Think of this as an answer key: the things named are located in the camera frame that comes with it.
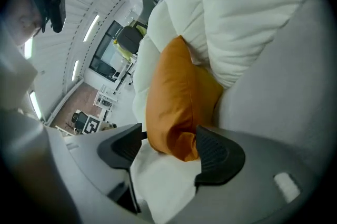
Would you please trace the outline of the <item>dark upholstered chair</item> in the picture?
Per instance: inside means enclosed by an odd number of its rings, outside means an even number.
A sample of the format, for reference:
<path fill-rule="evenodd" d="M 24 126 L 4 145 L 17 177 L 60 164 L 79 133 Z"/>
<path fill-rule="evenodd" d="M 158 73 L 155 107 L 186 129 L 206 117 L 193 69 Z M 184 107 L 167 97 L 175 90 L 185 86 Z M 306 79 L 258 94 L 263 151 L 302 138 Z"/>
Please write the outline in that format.
<path fill-rule="evenodd" d="M 136 27 L 126 26 L 118 34 L 116 40 L 120 47 L 132 54 L 138 52 L 143 35 Z"/>

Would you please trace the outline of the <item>white beanbag chair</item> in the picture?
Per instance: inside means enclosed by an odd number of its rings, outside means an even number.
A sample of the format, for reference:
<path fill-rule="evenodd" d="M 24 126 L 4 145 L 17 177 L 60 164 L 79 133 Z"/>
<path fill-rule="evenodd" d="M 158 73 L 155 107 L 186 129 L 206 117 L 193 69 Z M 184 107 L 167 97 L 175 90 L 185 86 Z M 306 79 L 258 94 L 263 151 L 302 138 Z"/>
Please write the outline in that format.
<path fill-rule="evenodd" d="M 201 172 L 200 155 L 185 162 L 157 152 L 147 139 L 153 73 L 178 36 L 192 63 L 224 88 L 212 124 L 198 126 L 283 143 L 319 185 L 337 150 L 337 20 L 328 0 L 160 0 L 133 76 L 133 112 L 146 138 L 131 175 L 154 223 L 168 224 L 194 198 Z"/>

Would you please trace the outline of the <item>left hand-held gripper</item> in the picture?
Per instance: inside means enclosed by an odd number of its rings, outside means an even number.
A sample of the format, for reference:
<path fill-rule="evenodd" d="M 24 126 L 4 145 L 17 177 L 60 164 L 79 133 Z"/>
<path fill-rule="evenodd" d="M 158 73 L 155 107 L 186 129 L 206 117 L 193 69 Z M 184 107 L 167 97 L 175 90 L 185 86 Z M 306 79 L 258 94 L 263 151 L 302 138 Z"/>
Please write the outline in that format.
<path fill-rule="evenodd" d="M 105 122 L 103 120 L 100 120 L 94 116 L 88 116 L 82 129 L 82 134 L 96 133 L 102 131 L 104 127 Z"/>

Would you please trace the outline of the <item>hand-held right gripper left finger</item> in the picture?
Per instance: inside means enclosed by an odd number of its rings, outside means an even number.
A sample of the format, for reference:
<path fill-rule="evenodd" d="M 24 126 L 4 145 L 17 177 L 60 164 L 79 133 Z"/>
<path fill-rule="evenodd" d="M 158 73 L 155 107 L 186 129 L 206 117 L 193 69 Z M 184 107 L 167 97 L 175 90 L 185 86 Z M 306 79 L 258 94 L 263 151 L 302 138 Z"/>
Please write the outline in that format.
<path fill-rule="evenodd" d="M 131 178 L 131 166 L 144 133 L 140 123 L 66 138 L 66 146 L 80 170 L 110 200 L 131 213 L 141 209 Z"/>

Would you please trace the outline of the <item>ceiling light strip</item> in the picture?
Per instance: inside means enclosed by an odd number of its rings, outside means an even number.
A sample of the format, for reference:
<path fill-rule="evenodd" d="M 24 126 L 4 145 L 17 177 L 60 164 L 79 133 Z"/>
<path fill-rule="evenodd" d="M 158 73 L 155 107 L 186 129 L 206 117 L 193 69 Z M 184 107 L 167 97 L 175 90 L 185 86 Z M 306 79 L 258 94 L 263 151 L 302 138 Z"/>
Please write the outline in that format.
<path fill-rule="evenodd" d="M 76 71 L 77 71 L 77 67 L 78 67 L 78 62 L 79 60 L 76 60 L 73 66 L 73 70 L 72 70 L 72 76 L 71 76 L 71 81 L 73 82 L 76 78 Z"/>
<path fill-rule="evenodd" d="M 29 98 L 30 98 L 30 101 L 32 103 L 32 106 L 33 106 L 33 109 L 35 111 L 35 114 L 38 117 L 38 119 L 40 120 L 42 118 L 42 113 L 41 113 L 41 110 L 40 110 L 39 105 L 38 105 L 36 93 L 34 91 L 32 91 L 29 94 Z"/>
<path fill-rule="evenodd" d="M 87 30 L 87 32 L 86 32 L 84 38 L 83 38 L 83 42 L 86 42 L 86 41 L 87 41 L 87 39 L 88 39 L 88 37 L 89 37 L 89 35 L 90 35 L 90 33 L 91 33 L 93 27 L 94 27 L 95 24 L 97 23 L 99 17 L 100 17 L 99 15 L 96 15 L 96 16 L 94 17 L 93 21 L 91 22 L 91 24 L 90 24 L 90 26 L 89 26 L 89 28 L 88 28 L 88 30 Z"/>

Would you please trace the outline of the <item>black office chair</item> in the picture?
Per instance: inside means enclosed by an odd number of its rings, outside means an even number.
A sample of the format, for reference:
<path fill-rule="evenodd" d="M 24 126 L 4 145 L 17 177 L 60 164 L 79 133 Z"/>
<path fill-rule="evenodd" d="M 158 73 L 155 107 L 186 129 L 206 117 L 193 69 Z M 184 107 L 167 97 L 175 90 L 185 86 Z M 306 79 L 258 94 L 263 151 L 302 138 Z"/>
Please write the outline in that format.
<path fill-rule="evenodd" d="M 78 132 L 81 132 L 85 127 L 85 123 L 87 119 L 88 119 L 88 116 L 84 112 L 79 111 L 79 112 L 73 113 L 71 122 L 74 123 L 74 128 Z"/>

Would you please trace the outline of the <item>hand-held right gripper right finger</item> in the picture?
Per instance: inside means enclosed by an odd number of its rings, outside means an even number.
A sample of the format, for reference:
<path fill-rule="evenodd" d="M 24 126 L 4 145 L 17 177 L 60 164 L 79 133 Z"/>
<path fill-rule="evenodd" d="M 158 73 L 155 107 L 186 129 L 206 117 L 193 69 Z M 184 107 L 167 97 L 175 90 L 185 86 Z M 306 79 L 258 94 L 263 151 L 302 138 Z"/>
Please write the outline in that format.
<path fill-rule="evenodd" d="M 318 185 L 285 144 L 220 128 L 196 129 L 194 198 L 168 224 L 284 224 Z"/>

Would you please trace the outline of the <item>orange cushion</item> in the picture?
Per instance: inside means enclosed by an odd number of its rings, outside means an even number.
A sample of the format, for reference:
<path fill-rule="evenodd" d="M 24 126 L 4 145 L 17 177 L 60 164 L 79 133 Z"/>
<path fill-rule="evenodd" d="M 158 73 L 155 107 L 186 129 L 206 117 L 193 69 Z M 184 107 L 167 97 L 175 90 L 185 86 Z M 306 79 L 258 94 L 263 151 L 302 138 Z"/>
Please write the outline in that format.
<path fill-rule="evenodd" d="M 196 127 L 212 124 L 223 91 L 205 68 L 192 63 L 182 36 L 171 40 L 160 55 L 147 96 L 150 146 L 185 162 L 198 159 Z"/>

